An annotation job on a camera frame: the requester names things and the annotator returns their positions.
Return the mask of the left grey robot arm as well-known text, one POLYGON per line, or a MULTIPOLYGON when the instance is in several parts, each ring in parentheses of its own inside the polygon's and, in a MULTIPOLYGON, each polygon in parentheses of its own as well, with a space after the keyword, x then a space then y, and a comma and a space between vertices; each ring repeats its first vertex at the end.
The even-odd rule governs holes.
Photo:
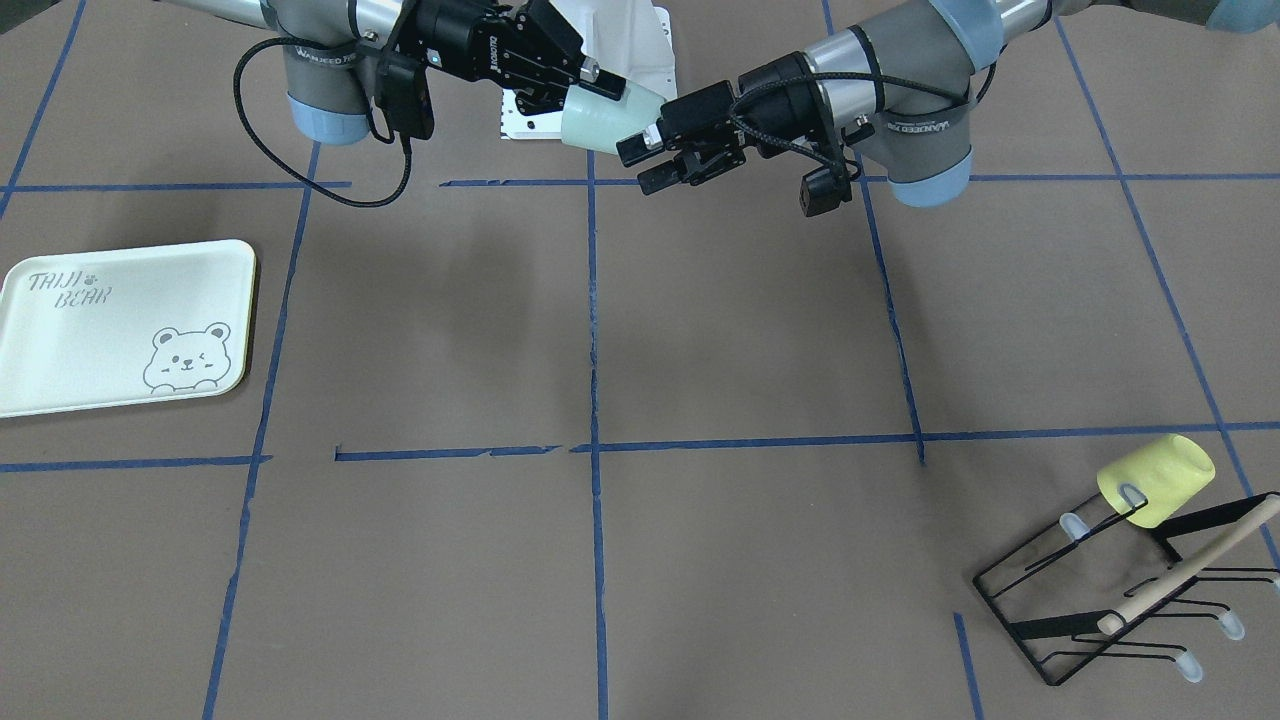
POLYGON ((852 197, 856 149, 881 164, 911 208, 956 199, 972 173, 972 77, 992 74, 1015 38, 1083 1, 905 1, 739 77, 660 106, 617 143, 626 167, 669 154, 643 172, 644 193, 698 186, 745 160, 796 152, 817 161, 801 181, 808 217, 852 197))

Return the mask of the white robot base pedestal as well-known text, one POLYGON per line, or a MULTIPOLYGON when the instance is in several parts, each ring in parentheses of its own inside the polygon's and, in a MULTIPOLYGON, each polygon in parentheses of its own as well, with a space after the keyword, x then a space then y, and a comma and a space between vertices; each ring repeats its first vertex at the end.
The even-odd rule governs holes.
MULTIPOLYGON (((678 95, 669 13, 650 1, 554 1, 582 36, 582 50, 604 70, 660 94, 678 95)), ((562 111, 540 117, 517 113, 515 96, 503 92, 500 136, 508 140, 561 141, 562 111)))

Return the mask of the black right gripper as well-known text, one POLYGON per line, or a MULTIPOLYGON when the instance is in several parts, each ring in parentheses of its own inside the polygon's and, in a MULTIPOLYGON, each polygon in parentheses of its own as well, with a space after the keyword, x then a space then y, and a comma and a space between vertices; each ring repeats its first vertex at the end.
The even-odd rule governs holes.
POLYGON ((516 8, 499 1, 403 1, 396 53, 410 76, 429 69, 476 82, 513 85, 522 117, 563 111, 568 90, 580 85, 621 100, 625 78, 604 70, 582 50, 582 36, 550 1, 516 8), (512 69, 502 42, 512 38, 512 69))

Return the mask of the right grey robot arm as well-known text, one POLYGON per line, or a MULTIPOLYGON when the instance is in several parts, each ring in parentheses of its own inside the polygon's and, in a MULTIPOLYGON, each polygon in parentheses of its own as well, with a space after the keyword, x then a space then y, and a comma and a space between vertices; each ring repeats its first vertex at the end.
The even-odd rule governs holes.
POLYGON ((549 1, 192 1, 189 8, 271 31, 283 46, 287 96, 300 132, 351 145, 372 129, 430 138, 426 73, 490 81, 525 115, 558 111, 570 88, 621 100, 626 82, 600 68, 549 1))

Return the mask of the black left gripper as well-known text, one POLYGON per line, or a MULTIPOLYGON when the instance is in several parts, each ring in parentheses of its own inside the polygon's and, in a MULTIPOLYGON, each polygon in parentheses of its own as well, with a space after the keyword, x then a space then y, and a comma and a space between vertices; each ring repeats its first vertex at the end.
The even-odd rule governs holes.
POLYGON ((746 161, 796 152, 823 167, 846 167, 819 72, 803 53, 790 53, 739 77, 685 94, 654 120, 616 145, 623 167, 666 158, 637 174, 645 196, 675 184, 699 186, 746 161))

